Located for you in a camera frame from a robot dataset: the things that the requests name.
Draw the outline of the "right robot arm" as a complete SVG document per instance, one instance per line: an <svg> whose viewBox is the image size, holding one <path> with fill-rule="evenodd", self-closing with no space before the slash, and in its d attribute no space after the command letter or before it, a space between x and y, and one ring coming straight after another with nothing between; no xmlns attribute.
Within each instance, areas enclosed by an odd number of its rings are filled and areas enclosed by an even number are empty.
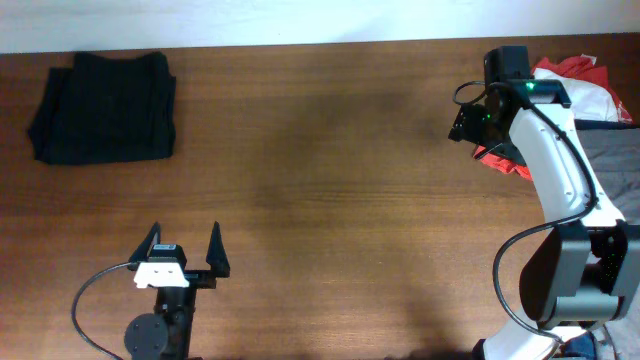
<svg viewBox="0 0 640 360"><path fill-rule="evenodd" d="M577 135L558 81L507 80L463 102L454 141L487 150L512 144L523 158L544 213L542 224L506 240L492 265L494 291L508 322L473 350L476 359L551 359L571 340L623 318L639 286L639 228L608 198ZM518 241L546 237L522 269L521 307L500 283L503 256Z"/></svg>

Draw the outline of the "black shorts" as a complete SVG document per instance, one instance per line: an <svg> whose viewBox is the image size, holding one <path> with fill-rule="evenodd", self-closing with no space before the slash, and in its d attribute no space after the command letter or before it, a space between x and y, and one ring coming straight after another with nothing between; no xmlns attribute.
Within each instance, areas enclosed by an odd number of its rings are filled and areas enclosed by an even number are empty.
<svg viewBox="0 0 640 360"><path fill-rule="evenodd" d="M51 68L27 130L34 158L50 165L94 165L173 155L176 77L167 57L74 55Z"/></svg>

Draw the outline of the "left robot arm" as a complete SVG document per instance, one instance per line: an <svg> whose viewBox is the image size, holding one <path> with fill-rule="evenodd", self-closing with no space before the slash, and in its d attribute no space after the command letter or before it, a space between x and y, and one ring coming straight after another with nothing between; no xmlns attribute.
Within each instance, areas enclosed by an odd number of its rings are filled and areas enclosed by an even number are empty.
<svg viewBox="0 0 640 360"><path fill-rule="evenodd" d="M214 289L219 278L230 276L220 224L212 228L206 269L189 270L183 248L161 242L161 226L154 223L129 258L138 289L156 291L153 311L134 318L124 335L133 360L183 360L189 357L197 292Z"/></svg>

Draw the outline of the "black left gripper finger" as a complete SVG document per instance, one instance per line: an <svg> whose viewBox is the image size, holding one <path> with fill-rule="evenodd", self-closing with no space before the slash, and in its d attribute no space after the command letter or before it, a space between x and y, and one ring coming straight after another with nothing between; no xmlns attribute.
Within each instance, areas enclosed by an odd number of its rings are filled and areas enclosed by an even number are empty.
<svg viewBox="0 0 640 360"><path fill-rule="evenodd" d="M129 257L130 263L146 262L153 247L161 241L161 225L155 222L144 240L134 250Z"/></svg>
<svg viewBox="0 0 640 360"><path fill-rule="evenodd" d="M230 277L230 264L222 242L221 227L218 222L215 222L212 228L206 263L210 266L210 271L216 278Z"/></svg>

